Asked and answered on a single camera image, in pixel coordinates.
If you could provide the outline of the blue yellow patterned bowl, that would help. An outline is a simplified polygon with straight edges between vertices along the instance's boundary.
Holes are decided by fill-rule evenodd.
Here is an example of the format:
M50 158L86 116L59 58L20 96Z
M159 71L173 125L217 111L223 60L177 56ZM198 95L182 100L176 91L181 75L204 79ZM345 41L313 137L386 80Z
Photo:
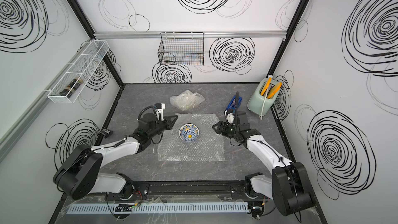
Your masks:
M193 142L199 138L200 130L196 125L188 123L179 129L178 135L185 142Z

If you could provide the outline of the yellow pale blue bowl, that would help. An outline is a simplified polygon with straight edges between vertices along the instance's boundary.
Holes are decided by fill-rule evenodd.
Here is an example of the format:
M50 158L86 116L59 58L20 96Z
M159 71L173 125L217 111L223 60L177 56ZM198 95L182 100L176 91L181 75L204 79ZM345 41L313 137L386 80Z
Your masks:
M195 104L195 96L183 95L179 96L176 101L177 107L182 111L189 110Z

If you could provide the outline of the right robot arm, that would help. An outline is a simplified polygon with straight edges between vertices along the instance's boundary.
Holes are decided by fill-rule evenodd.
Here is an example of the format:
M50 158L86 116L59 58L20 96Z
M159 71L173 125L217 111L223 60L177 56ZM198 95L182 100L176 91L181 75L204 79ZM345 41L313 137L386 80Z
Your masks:
M254 173L245 177L245 191L250 198L265 196L273 200L278 211L288 216L316 205L315 193L305 166L281 155L250 127L243 111L226 111L226 120L212 126L218 134L234 139L255 154L270 171L271 177Z

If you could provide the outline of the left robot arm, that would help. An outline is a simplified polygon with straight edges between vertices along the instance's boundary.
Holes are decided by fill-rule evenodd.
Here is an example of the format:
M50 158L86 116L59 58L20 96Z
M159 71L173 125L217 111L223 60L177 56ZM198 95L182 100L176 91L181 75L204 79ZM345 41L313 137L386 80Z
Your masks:
M65 194L79 200L89 194L113 194L129 200L135 193L132 180L123 173L100 172L105 165L120 158L144 151L157 135L171 130L177 115L145 114L130 136L102 146L79 145L68 156L53 177L53 182Z

